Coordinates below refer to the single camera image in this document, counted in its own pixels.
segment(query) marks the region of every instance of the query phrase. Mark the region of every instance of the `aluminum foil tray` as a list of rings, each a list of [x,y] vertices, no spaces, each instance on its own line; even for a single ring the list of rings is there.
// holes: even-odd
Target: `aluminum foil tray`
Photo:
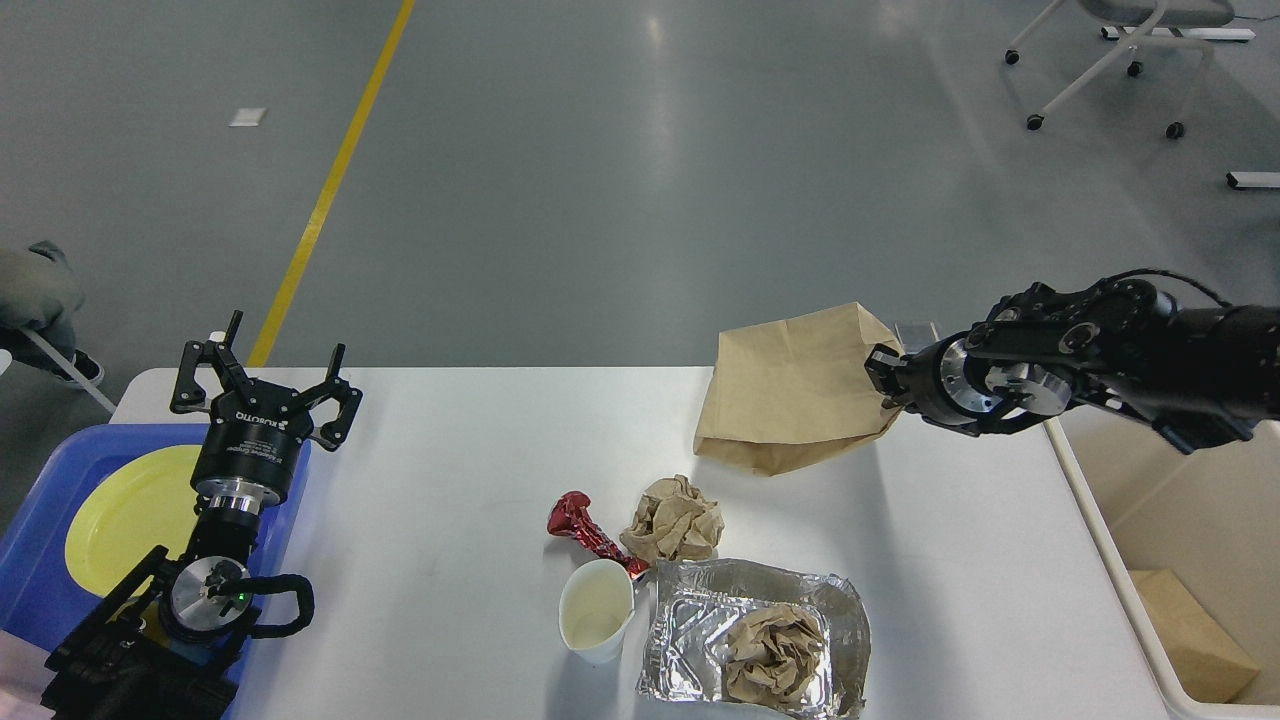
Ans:
[[[728,629],[754,610],[791,605],[818,620],[824,643],[804,698],[785,712],[801,720],[858,717],[872,639],[849,580],[746,560],[659,560],[653,573],[658,605],[637,693],[672,702],[735,702],[724,697]]]

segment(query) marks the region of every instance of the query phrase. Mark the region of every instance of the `black robotic arm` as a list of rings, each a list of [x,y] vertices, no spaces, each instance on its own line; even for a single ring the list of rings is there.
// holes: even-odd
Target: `black robotic arm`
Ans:
[[[1217,307],[1183,309],[1140,275],[1184,281]],[[919,352],[877,345],[865,366],[886,404],[965,434],[1014,433],[1092,405],[1190,454],[1280,419],[1277,345],[1280,307],[1231,305],[1143,269],[1073,293],[1034,283]]]

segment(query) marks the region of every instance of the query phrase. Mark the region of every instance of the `chair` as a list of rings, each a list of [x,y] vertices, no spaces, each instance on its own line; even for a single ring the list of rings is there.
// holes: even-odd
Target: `chair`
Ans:
[[[1053,0],[1048,8],[1032,20],[1032,24],[1027,26],[1027,29],[1018,33],[1018,37],[1009,44],[1009,50],[1005,51],[1005,63],[1010,65],[1018,63],[1020,58],[1019,47],[1023,41],[1025,41],[1027,37],[1065,1],[1066,0]],[[1066,90],[1059,92],[1057,97],[1050,100],[1048,104],[1041,108],[1038,113],[1028,117],[1027,129],[1039,129],[1041,126],[1044,124],[1044,118],[1047,118],[1050,113],[1052,113],[1069,97],[1079,92],[1082,87],[1089,83],[1089,81],[1098,77],[1098,74],[1101,74],[1102,70],[1114,63],[1120,55],[1128,53],[1130,56],[1128,69],[1129,77],[1137,77],[1140,74],[1142,61],[1138,60],[1138,51],[1148,45],[1199,50],[1199,65],[1196,68],[1196,74],[1192,77],[1190,87],[1188,87],[1187,96],[1183,99],[1183,105],[1178,111],[1178,118],[1185,117],[1187,109],[1190,106],[1192,97],[1196,95],[1196,91],[1202,82],[1204,70],[1208,67],[1208,63],[1213,59],[1213,46],[1204,40],[1185,37],[1180,31],[1188,28],[1221,27],[1235,18],[1235,9],[1228,0],[1079,0],[1079,3],[1080,6],[1094,18],[1107,23],[1108,26],[1116,26],[1119,32],[1123,33],[1120,42],[1111,49],[1110,53],[1103,55],[1101,60],[1094,63],[1092,68],[1084,70],[1084,74],[1075,78],[1075,82],[1066,86]],[[1126,26],[1137,27],[1130,32]],[[1170,35],[1153,35],[1152,31],[1156,28],[1167,28]],[[1187,133],[1187,127],[1178,118],[1175,118],[1174,122],[1165,128],[1165,137],[1178,140]]]

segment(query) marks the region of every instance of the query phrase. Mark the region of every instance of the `red candy wrapper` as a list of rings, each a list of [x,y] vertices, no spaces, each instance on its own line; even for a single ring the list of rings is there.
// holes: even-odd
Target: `red candy wrapper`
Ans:
[[[594,552],[598,557],[613,560],[627,569],[631,579],[636,579],[649,569],[649,564],[639,557],[631,557],[604,534],[604,530],[586,514],[591,498],[585,492],[570,491],[556,501],[552,514],[547,518],[547,532],[553,536],[575,538],[579,544]]]

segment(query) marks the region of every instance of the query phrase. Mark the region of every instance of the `white table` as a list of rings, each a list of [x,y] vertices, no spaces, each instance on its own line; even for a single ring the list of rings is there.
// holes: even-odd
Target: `white table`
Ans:
[[[1169,717],[1038,429],[970,439],[904,416],[763,479],[691,454],[709,368],[343,374],[365,402],[349,442],[315,448],[283,565],[315,584],[315,623],[261,641],[236,717],[780,717],[637,698],[649,587],[618,662],[561,644],[559,591],[588,555],[547,534],[553,502],[585,491],[616,537],[673,473],[721,502],[721,556],[852,580],[865,720]],[[173,377],[140,375],[111,421],[204,421],[168,413]]]

